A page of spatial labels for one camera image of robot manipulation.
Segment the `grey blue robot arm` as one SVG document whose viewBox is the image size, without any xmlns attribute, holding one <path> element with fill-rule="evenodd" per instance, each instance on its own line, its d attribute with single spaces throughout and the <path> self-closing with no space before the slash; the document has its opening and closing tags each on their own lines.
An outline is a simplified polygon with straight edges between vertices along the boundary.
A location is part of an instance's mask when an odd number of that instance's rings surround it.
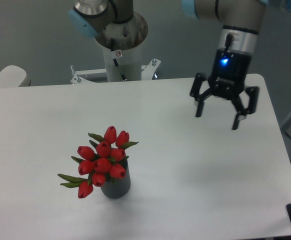
<svg viewBox="0 0 291 240">
<path fill-rule="evenodd" d="M 216 19 L 223 24 L 211 74 L 197 73 L 190 96 L 202 115 L 210 96 L 231 101 L 236 115 L 232 128 L 255 113 L 257 86 L 245 79 L 268 2 L 266 0 L 184 0 L 183 11 L 196 19 Z M 83 36 L 102 47 L 109 82 L 152 78 L 141 64 L 141 44 L 148 35 L 146 20 L 131 0 L 75 0 L 68 17 Z"/>
</svg>

